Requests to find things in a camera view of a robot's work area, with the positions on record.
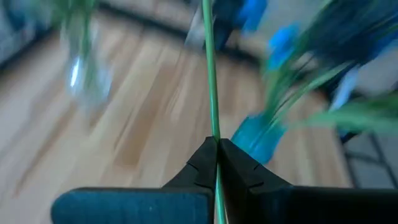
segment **green leaf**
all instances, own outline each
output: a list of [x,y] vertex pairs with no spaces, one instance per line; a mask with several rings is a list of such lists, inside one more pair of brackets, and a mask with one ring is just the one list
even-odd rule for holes
[[398,24],[393,24],[390,27],[388,27],[387,29],[384,30],[383,33],[379,34],[376,38],[377,40],[391,34],[391,33],[395,33],[398,30]]
[[327,82],[328,80],[335,77],[341,71],[343,71],[346,67],[348,67],[350,63],[341,64],[329,71],[325,74],[318,74],[316,78],[313,80],[307,80],[304,84],[302,84],[293,94],[291,94],[288,99],[280,106],[282,109],[277,114],[276,120],[280,121],[288,112],[289,109],[306,93],[320,87],[322,84]]
[[377,22],[374,26],[370,27],[368,32],[373,32],[376,29],[380,29],[380,27],[384,26],[385,24],[394,21],[396,19],[396,15],[392,15],[390,17],[381,19],[379,22]]
[[277,70],[269,70],[263,77],[267,77],[266,93],[266,112],[273,120],[279,109],[280,102],[285,98],[286,93],[292,87],[297,79],[299,71],[292,70],[292,65],[307,51],[307,43],[310,33],[306,30],[295,41],[295,47],[292,55]]
[[398,128],[398,93],[357,100],[334,111],[309,117],[301,124],[337,125],[350,131]]

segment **hardwood floor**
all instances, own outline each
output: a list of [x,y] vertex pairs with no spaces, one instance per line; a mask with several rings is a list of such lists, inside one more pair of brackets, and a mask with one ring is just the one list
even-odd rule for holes
[[[211,135],[206,60],[177,40],[99,16],[99,57],[113,74],[108,105],[88,116],[65,89],[67,50],[58,35],[0,78],[1,223],[50,223],[61,193],[82,186],[160,187]],[[220,125],[230,137],[263,107],[257,71],[217,61]],[[319,110],[304,98],[289,119]],[[295,129],[267,165],[293,184],[349,187],[332,130]]]

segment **clear glass vase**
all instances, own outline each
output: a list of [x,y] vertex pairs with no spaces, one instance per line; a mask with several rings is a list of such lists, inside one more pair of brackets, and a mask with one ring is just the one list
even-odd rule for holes
[[97,38],[90,20],[84,15],[73,16],[63,26],[62,39],[69,48],[67,88],[84,109],[100,108],[108,100],[111,76],[97,58]]

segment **blue flower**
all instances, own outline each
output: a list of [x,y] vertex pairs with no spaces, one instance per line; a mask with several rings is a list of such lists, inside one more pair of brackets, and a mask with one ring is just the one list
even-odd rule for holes
[[255,31],[266,10],[266,0],[245,0],[239,11],[237,21],[243,23],[243,31]]
[[298,29],[297,24],[292,24],[274,34],[269,41],[272,53],[268,61],[268,69],[277,70],[292,55]]

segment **green stem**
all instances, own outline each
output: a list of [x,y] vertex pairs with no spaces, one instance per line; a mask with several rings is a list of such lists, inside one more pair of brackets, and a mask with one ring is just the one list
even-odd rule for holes
[[83,37],[81,38],[81,54],[82,54],[82,59],[86,63],[86,80],[85,80],[85,87],[87,89],[89,88],[95,88],[94,81],[95,81],[95,75],[96,75],[96,62],[93,58],[91,58],[91,48],[92,48],[92,43],[91,43],[91,32],[90,32],[90,22],[91,22],[91,14],[87,12],[82,12],[83,16]]
[[[213,136],[216,141],[220,141],[220,123],[218,118],[218,96],[217,96],[217,79],[216,79],[216,67],[215,67],[215,48],[214,48],[214,37],[213,37],[213,16],[211,14],[211,3],[210,0],[203,0],[203,18],[205,21],[205,34],[206,34],[206,57],[207,57],[207,72],[208,72],[208,84],[210,94],[210,110],[211,110],[211,128],[213,130]],[[220,165],[217,164],[217,176],[216,176],[216,205],[218,214],[218,223],[225,224],[225,208],[224,208],[224,196],[223,186],[221,182],[221,169]]]

